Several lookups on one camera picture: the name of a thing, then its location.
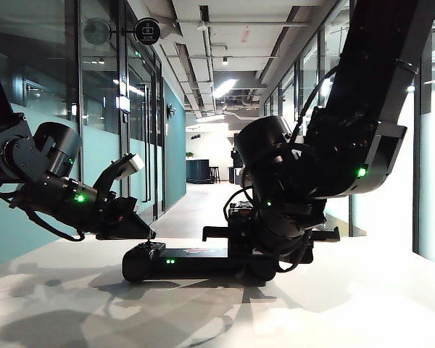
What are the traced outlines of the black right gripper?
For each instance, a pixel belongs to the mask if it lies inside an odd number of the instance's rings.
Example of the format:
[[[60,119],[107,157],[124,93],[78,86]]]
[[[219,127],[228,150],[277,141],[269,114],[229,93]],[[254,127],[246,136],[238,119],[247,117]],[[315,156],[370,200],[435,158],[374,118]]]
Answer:
[[[231,256],[252,255],[254,243],[251,237],[252,221],[243,215],[232,215],[228,219],[228,227],[205,226],[202,231],[202,241],[208,238],[227,238],[228,251]],[[332,231],[312,230],[313,241],[337,242],[340,241],[339,229]]]

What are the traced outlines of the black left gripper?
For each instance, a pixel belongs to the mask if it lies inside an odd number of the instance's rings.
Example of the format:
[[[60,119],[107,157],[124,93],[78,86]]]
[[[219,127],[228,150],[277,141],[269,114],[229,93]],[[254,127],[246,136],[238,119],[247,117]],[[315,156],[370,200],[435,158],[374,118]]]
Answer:
[[[98,240],[155,239],[156,232],[136,213],[137,199],[118,197],[101,204],[91,202],[86,194],[77,193],[75,202],[88,208],[76,227],[79,236],[86,232]]]

